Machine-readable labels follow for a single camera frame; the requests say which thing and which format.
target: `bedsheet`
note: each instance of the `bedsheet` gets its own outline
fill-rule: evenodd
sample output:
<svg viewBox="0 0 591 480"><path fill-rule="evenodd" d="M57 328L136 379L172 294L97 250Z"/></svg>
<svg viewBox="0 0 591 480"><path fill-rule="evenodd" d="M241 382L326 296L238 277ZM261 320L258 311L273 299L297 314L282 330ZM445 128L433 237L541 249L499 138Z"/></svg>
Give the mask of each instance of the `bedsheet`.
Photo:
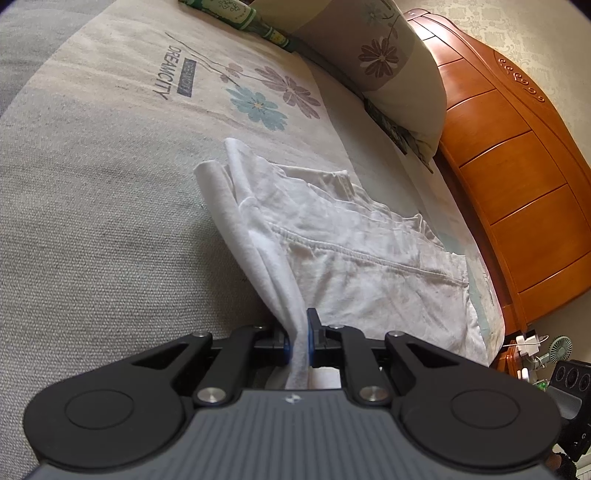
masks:
<svg viewBox="0 0 591 480"><path fill-rule="evenodd" d="M226 137L421 213L466 254L496 353L500 310L443 180L318 67L176 0L17 1L0 31L0 479L35 464L21 419L46 385L270 321L192 174Z"/></svg>

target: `black speaker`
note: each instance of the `black speaker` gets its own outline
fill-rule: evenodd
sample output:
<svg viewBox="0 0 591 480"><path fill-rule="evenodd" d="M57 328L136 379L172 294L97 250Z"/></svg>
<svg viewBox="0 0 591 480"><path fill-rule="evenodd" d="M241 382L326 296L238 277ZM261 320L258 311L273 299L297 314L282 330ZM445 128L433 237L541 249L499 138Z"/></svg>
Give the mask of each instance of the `black speaker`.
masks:
<svg viewBox="0 0 591 480"><path fill-rule="evenodd" d="M591 364L558 362L546 392L558 404L563 421L558 444L576 462L591 445Z"/></svg>

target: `wooden headboard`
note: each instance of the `wooden headboard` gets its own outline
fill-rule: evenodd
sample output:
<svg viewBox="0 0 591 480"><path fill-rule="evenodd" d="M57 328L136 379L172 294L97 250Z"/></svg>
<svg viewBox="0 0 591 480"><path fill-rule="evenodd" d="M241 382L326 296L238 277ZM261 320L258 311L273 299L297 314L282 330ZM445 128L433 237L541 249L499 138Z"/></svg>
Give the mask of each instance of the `wooden headboard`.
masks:
<svg viewBox="0 0 591 480"><path fill-rule="evenodd" d="M406 14L447 93L435 162L491 272L506 333L591 288L591 169L510 59L426 10Z"/></svg>

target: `white power adapter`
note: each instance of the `white power adapter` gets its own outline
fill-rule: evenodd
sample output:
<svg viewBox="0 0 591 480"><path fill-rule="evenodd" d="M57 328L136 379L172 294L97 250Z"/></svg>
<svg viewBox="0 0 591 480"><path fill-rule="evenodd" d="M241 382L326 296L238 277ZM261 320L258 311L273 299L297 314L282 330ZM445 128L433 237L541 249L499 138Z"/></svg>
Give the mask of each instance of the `white power adapter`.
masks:
<svg viewBox="0 0 591 480"><path fill-rule="evenodd" d="M515 341L521 356L533 356L540 351L540 340L537 335L532 335L527 339L523 335L519 335Z"/></svg>

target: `metal pivot screw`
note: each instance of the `metal pivot screw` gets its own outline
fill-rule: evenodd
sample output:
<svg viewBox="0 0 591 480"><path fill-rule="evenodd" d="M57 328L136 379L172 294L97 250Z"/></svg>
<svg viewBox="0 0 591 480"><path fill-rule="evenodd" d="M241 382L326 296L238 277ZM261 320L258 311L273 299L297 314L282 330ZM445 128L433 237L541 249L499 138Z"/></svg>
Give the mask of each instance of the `metal pivot screw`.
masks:
<svg viewBox="0 0 591 480"><path fill-rule="evenodd" d="M388 398L388 391L385 388L372 385L359 390L359 396L365 401L382 401Z"/></svg>
<svg viewBox="0 0 591 480"><path fill-rule="evenodd" d="M197 398L205 403L219 403L226 398L226 392L218 387L202 388L197 393Z"/></svg>

